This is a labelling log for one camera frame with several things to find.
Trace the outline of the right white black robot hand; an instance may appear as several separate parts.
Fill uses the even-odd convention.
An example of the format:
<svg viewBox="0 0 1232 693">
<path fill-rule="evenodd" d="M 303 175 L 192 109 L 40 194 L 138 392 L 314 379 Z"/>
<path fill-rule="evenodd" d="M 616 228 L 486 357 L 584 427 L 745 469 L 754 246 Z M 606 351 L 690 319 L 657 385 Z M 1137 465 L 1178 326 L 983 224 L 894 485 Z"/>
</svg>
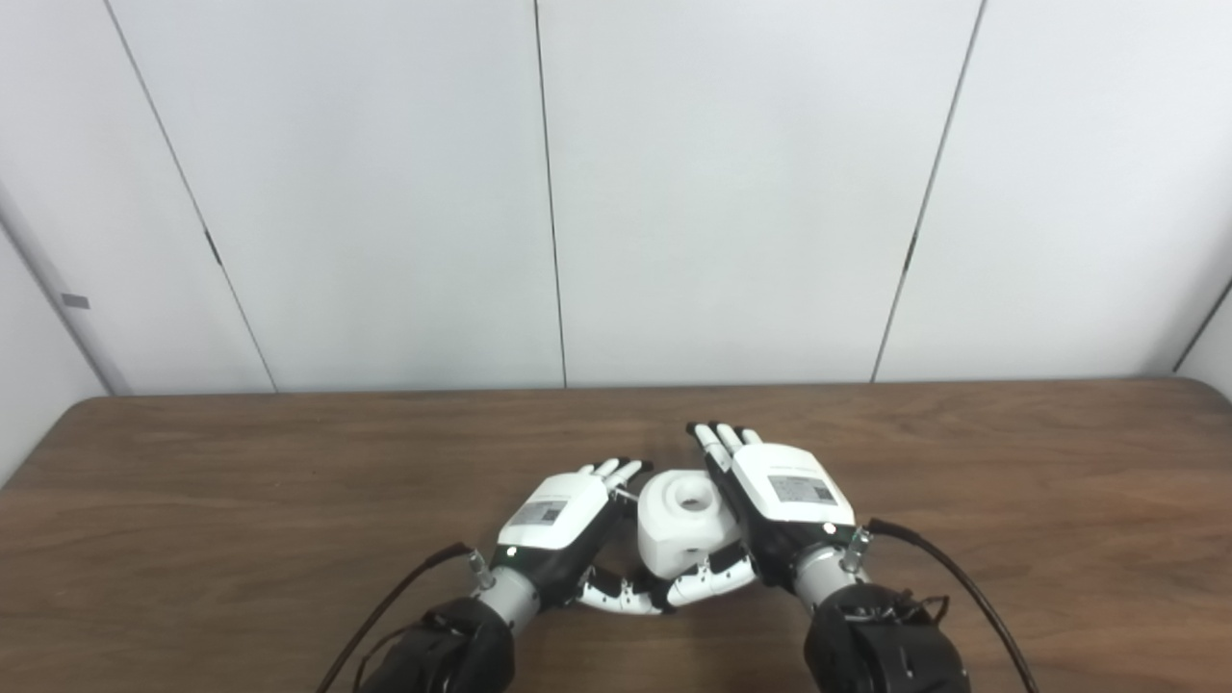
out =
<svg viewBox="0 0 1232 693">
<path fill-rule="evenodd" d="M 857 517 L 813 453 L 765 441 L 748 425 L 687 423 L 708 478 L 736 518 L 756 578 L 796 597 L 807 613 L 861 580 L 843 560 Z"/>
</svg>

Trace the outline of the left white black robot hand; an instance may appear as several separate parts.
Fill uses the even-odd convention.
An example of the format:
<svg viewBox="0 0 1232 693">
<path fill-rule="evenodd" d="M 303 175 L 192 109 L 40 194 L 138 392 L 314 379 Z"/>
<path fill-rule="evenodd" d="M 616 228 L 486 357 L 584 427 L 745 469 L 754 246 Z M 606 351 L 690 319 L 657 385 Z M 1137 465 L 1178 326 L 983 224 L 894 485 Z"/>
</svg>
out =
<svg viewBox="0 0 1232 693">
<path fill-rule="evenodd" d="M 634 515 L 630 482 L 650 461 L 607 459 L 543 478 L 498 534 L 493 586 L 476 597 L 514 626 L 573 603 L 628 615 L 664 615 L 650 592 L 598 567 L 599 552 L 621 522 Z"/>
</svg>

